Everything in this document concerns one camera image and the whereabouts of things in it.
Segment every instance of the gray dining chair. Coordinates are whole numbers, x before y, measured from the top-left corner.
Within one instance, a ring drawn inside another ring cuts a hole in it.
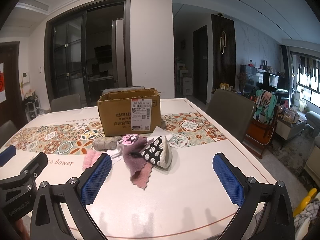
[[[103,90],[102,95],[110,92],[118,92],[118,91],[128,91],[128,90],[137,90],[137,89],[145,89],[144,86],[134,86],[134,87],[122,87],[122,88],[108,88]]]
[[[7,140],[9,140],[18,129],[14,125],[14,123],[9,120],[0,126],[0,147],[2,147]]]
[[[79,94],[56,98],[51,101],[51,112],[60,112],[80,108],[82,108],[82,104]]]
[[[255,111],[255,103],[249,99],[217,89],[206,113],[242,143]]]

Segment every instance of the dining table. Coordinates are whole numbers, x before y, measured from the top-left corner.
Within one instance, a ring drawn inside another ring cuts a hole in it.
[[[203,240],[221,234],[239,207],[212,168],[216,153],[222,152],[245,176],[276,183],[218,118],[186,98],[161,99],[160,107],[161,128],[173,134],[172,163],[166,170],[153,167],[144,190],[132,184],[123,159],[112,164],[93,204],[86,207],[107,239]],[[82,174],[84,157],[98,137],[104,134],[97,107],[39,115],[1,148],[15,145],[17,152],[0,168],[0,179],[18,175],[44,152],[48,165],[37,176],[37,186],[42,181],[64,184]],[[61,207],[74,238],[82,239],[66,204]],[[262,209],[259,203],[255,213]]]

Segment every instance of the patterned table runner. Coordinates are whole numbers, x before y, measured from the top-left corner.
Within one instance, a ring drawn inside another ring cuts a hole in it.
[[[199,113],[161,116],[161,128],[174,134],[172,148],[190,147],[226,139]],[[47,154],[83,155],[92,149],[92,142],[104,137],[101,122],[82,122],[21,129],[5,146],[18,150]]]

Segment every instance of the brown cardboard box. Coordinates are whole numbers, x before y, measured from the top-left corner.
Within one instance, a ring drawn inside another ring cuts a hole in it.
[[[131,99],[152,99],[149,131],[131,130]],[[152,133],[161,125],[160,95],[154,88],[106,93],[97,102],[105,136]]]

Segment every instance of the teal clothing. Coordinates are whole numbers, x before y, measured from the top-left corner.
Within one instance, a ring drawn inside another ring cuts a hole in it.
[[[264,92],[264,90],[257,90],[256,95],[257,97],[260,96],[262,93]],[[273,114],[274,114],[274,109],[277,103],[277,97],[275,95],[272,95],[272,97],[270,98],[270,103],[268,102],[265,107],[263,107],[262,105],[257,105],[257,110],[255,115],[259,116],[259,114],[261,114],[263,108],[264,108],[264,114],[266,116],[266,120],[267,122],[270,121],[270,119],[273,118]]]

